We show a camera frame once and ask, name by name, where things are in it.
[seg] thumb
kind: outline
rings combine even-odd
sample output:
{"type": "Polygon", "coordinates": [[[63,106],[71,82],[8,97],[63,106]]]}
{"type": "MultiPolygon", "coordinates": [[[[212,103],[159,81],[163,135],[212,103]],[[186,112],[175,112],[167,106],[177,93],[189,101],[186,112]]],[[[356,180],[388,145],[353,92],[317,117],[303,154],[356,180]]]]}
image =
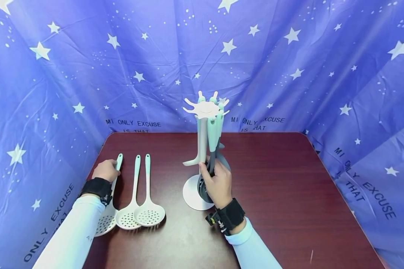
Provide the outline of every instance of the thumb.
{"type": "Polygon", "coordinates": [[[204,179],[205,183],[208,181],[208,184],[212,181],[212,178],[206,168],[206,165],[202,162],[199,163],[199,169],[201,170],[202,178],[204,179]]]}

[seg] slotted spoon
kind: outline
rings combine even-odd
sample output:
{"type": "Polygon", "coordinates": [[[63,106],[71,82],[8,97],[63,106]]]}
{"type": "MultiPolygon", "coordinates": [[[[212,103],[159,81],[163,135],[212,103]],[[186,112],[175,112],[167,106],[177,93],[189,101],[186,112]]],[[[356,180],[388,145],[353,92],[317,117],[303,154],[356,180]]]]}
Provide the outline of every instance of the slotted spoon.
{"type": "Polygon", "coordinates": [[[139,178],[139,169],[141,167],[141,156],[137,155],[135,159],[135,175],[133,179],[133,195],[132,201],[125,208],[118,211],[115,216],[115,221],[117,222],[118,227],[124,230],[134,230],[138,229],[141,225],[138,224],[134,217],[135,210],[139,207],[136,202],[136,192],[138,189],[138,178],[139,178]]]}
{"type": "Polygon", "coordinates": [[[151,201],[150,196],[150,169],[151,157],[149,154],[145,156],[145,174],[146,174],[146,198],[142,206],[135,210],[134,216],[136,222],[144,227],[156,226],[165,218],[165,209],[151,201]]]}
{"type": "MultiPolygon", "coordinates": [[[[121,168],[121,164],[123,162],[123,154],[120,153],[117,158],[117,165],[115,169],[118,171],[121,168]]],[[[115,184],[117,183],[117,178],[114,179],[111,186],[111,202],[106,206],[105,210],[103,211],[102,215],[100,215],[99,222],[97,223],[97,229],[95,231],[94,237],[104,235],[112,230],[115,225],[117,224],[115,221],[115,215],[117,214],[118,210],[115,209],[113,199],[114,199],[114,190],[115,184]]]]}

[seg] left hand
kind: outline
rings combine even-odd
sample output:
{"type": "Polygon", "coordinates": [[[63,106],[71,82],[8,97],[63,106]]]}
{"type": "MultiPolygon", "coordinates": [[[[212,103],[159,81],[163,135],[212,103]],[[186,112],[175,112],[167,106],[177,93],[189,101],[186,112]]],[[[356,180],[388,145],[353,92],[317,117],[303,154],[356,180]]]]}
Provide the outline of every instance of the left hand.
{"type": "Polygon", "coordinates": [[[95,177],[106,179],[109,182],[112,182],[121,174],[120,171],[115,169],[115,165],[117,165],[116,160],[106,160],[97,165],[97,167],[93,171],[93,176],[91,179],[95,177]]]}

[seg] wooden tabletop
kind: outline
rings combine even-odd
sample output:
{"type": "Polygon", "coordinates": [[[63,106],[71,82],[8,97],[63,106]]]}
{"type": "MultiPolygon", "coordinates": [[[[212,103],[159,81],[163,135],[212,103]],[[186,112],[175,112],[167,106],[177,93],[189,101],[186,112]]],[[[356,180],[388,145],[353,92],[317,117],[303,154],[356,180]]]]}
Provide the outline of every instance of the wooden tabletop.
{"type": "MultiPolygon", "coordinates": [[[[383,269],[307,138],[300,133],[224,133],[233,196],[283,269],[383,269]]],[[[95,238],[85,269],[237,269],[233,248],[191,209],[183,185],[197,166],[195,133],[114,133],[94,164],[123,153],[114,206],[131,201],[134,159],[151,155],[151,199],[166,210],[157,229],[115,227],[95,238]]],[[[141,164],[137,201],[145,200],[141,164]]]]}

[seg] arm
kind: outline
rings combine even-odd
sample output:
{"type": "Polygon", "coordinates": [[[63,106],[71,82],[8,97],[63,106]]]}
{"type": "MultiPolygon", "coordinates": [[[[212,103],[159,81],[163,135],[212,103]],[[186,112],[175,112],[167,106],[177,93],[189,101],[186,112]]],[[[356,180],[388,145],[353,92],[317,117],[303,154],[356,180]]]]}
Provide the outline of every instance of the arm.
{"type": "Polygon", "coordinates": [[[103,210],[99,196],[84,194],[78,198],[33,269],[82,268],[103,210]]]}
{"type": "Polygon", "coordinates": [[[225,238],[233,246],[242,269],[282,269],[247,217],[230,233],[225,238]]]}

